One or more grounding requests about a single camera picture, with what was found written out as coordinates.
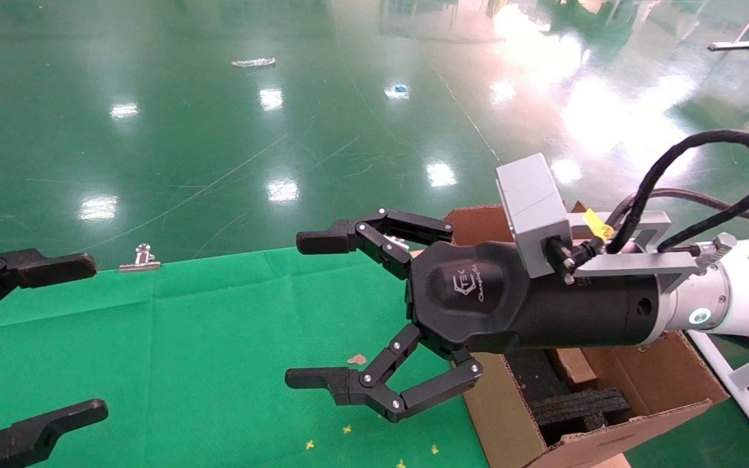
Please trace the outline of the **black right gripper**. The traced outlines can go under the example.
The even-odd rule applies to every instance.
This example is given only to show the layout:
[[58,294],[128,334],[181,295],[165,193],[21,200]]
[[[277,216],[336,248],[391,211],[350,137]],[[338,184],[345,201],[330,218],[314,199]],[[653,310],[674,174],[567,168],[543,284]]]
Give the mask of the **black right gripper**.
[[[413,260],[393,237],[429,248]],[[367,406],[399,423],[478,382],[482,365],[469,352],[631,346],[653,334],[659,307],[654,276],[601,276],[573,284],[556,274],[530,278],[514,243],[446,243],[453,237],[454,225],[442,219],[386,208],[337,220],[326,230],[298,232],[295,246],[303,255],[360,251],[395,278],[408,278],[413,324],[361,371],[288,369],[285,384],[327,390],[336,406]],[[405,391],[390,389],[388,379],[421,341],[454,367]]]

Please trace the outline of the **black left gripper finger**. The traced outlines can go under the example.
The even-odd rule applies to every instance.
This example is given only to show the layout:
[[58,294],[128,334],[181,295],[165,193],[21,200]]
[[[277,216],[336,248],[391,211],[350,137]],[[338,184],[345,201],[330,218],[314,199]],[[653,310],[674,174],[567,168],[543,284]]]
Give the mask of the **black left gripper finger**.
[[107,403],[92,399],[15,422],[0,430],[0,467],[42,463],[63,435],[101,423],[107,417]]
[[0,301],[18,288],[48,287],[95,275],[96,263],[86,253],[45,257],[33,248],[0,252]]

